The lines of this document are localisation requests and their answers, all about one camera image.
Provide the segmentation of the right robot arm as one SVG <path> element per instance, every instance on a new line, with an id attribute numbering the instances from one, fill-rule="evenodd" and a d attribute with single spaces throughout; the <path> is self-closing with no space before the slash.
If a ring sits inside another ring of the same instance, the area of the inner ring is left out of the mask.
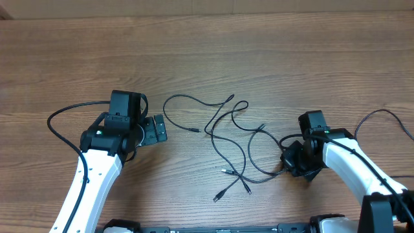
<path id="1" fill-rule="evenodd" d="M 361 206 L 358 221 L 342 214 L 313 216 L 293 232 L 412 232 L 413 191 L 382 171 L 345 128 L 327 125 L 322 111 L 298 118 L 301 132 L 281 154 L 284 167 L 295 177 L 312 181 L 324 168 L 333 170 Z"/>

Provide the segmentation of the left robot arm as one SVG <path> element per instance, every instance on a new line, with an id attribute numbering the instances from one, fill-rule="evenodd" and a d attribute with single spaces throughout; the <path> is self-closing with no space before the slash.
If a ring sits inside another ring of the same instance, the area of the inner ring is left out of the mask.
<path id="1" fill-rule="evenodd" d="M 56 134 L 78 154 L 78 165 L 51 232 L 94 232 L 124 164 L 139 147 L 168 139 L 163 116 L 148 116 L 146 95 L 114 90 L 107 104 L 109 110 L 82 133 L 79 146 Z"/>

